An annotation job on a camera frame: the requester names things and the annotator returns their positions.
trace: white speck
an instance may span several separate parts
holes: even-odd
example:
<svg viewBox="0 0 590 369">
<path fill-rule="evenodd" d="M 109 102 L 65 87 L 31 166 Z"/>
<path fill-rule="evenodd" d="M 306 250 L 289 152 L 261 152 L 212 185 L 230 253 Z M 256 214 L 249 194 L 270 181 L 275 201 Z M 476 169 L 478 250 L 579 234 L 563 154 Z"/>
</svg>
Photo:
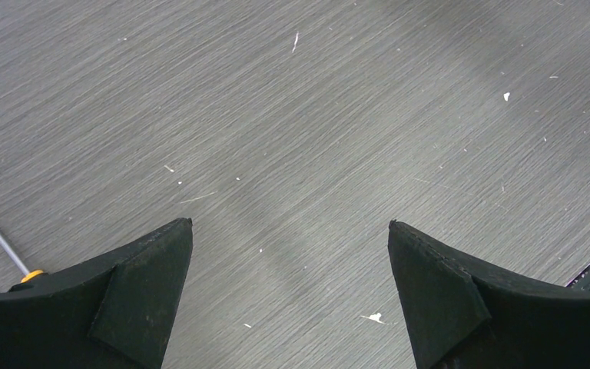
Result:
<svg viewBox="0 0 590 369">
<path fill-rule="evenodd" d="M 293 50 L 291 52 L 295 52 L 295 48 L 297 47 L 297 40 L 300 39 L 300 33 L 295 32 L 295 42 L 293 43 Z"/>
<path fill-rule="evenodd" d="M 190 200 L 182 201 L 180 204 L 186 204 L 186 203 L 188 203 L 188 202 L 193 202 L 193 201 L 196 201 L 196 200 L 200 200 L 201 198 L 206 198 L 206 197 L 208 197 L 208 196 L 211 196 L 211 195 L 215 194 L 216 192 L 217 192 L 217 191 L 210 192 L 210 193 L 208 193 L 208 194 L 204 194 L 204 195 L 202 195 L 202 196 L 199 196 L 199 197 L 197 197 L 197 198 L 192 198 L 192 199 L 190 199 Z"/>
<path fill-rule="evenodd" d="M 381 313 L 372 314 L 369 317 L 365 315 L 361 315 L 360 317 L 364 317 L 365 319 L 370 319 L 371 321 L 375 321 L 376 323 L 385 324 L 381 321 Z"/>
</svg>

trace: white debris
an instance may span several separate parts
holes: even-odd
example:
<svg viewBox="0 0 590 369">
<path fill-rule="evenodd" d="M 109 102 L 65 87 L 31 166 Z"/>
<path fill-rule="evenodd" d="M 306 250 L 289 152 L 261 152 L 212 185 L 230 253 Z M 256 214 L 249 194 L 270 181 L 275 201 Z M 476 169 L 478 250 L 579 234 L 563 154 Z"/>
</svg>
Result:
<svg viewBox="0 0 590 369">
<path fill-rule="evenodd" d="M 297 40 L 300 39 L 300 33 L 296 32 L 295 33 L 295 42 L 293 43 L 293 50 L 291 52 L 295 52 L 295 48 L 297 47 Z"/>
<path fill-rule="evenodd" d="M 376 323 L 385 324 L 381 321 L 381 313 L 372 314 L 369 317 L 365 315 L 361 315 L 360 317 L 364 317 L 365 319 L 370 319 L 371 321 L 375 321 Z"/>
</svg>

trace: brushed metal surface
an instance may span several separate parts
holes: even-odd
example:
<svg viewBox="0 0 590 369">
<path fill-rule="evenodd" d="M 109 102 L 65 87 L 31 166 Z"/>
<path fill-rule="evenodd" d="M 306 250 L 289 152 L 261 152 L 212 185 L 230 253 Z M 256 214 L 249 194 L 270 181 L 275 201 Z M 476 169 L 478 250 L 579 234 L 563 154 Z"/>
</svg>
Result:
<svg viewBox="0 0 590 369">
<path fill-rule="evenodd" d="M 413 367 L 390 219 L 553 283 L 590 261 L 590 3 L 0 0 L 25 262 L 179 216 L 165 367 Z"/>
</svg>

